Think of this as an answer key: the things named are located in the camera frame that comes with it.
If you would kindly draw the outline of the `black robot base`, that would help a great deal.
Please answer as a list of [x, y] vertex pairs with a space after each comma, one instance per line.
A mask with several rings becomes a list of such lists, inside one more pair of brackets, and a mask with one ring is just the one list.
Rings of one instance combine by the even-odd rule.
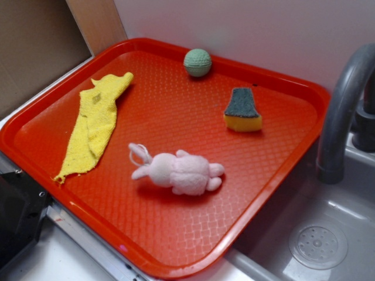
[[1, 271], [39, 242], [50, 194], [22, 170], [1, 174]]

